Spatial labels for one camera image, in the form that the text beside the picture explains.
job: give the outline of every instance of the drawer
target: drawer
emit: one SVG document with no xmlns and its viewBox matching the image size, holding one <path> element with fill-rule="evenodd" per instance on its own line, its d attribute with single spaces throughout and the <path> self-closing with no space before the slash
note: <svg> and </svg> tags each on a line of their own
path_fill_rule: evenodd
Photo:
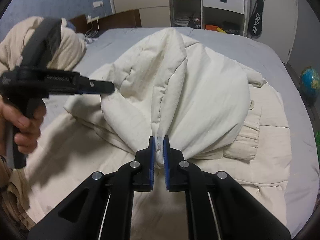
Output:
<svg viewBox="0 0 320 240">
<path fill-rule="evenodd" d="M 244 0 L 202 0 L 203 6 L 244 14 Z"/>
</svg>

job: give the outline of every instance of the wooden headboard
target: wooden headboard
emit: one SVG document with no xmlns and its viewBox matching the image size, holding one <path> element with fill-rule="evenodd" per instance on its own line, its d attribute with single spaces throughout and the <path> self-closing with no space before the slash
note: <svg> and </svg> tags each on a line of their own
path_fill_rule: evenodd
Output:
<svg viewBox="0 0 320 240">
<path fill-rule="evenodd" d="M 77 33 L 85 34 L 91 29 L 93 25 L 94 31 L 98 29 L 97 21 L 87 23 L 87 19 L 84 14 L 69 20 L 75 27 Z M 141 27 L 141 20 L 139 10 L 130 10 L 113 14 L 107 17 L 98 19 L 99 21 L 99 33 L 108 29 L 114 28 L 136 28 Z"/>
</svg>

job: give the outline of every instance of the orange item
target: orange item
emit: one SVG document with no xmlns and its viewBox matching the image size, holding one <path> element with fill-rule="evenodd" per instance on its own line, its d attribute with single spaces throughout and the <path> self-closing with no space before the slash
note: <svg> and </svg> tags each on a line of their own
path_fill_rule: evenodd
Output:
<svg viewBox="0 0 320 240">
<path fill-rule="evenodd" d="M 216 25 L 208 25 L 208 24 L 205 25 L 205 29 L 210 31 L 217 31 L 218 28 L 219 27 Z"/>
</svg>

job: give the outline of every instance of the globe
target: globe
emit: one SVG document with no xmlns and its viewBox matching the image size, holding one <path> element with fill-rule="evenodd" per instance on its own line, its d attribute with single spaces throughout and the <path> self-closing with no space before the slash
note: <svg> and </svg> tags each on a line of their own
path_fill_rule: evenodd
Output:
<svg viewBox="0 0 320 240">
<path fill-rule="evenodd" d="M 320 76 L 312 67 L 306 67 L 300 76 L 300 87 L 309 98 L 316 98 L 320 91 Z"/>
</svg>

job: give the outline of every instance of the gray bed sheet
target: gray bed sheet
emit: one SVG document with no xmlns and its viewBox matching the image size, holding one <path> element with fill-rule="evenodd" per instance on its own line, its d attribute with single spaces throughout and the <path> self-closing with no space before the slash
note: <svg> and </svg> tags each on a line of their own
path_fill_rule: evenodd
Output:
<svg viewBox="0 0 320 240">
<path fill-rule="evenodd" d="M 161 28 L 112 29 L 88 46 L 75 70 L 90 75 L 105 63 L 114 62 L 121 54 L 144 37 Z M 306 108 L 283 63 L 267 45 L 231 34 L 180 27 L 177 30 L 216 52 L 262 73 L 268 83 L 281 93 L 291 131 L 292 162 L 285 192 L 287 227 L 295 236 L 312 214 L 319 189 L 319 166 L 316 144 Z M 42 129 L 61 114 L 67 96 L 46 100 L 48 114 Z"/>
</svg>

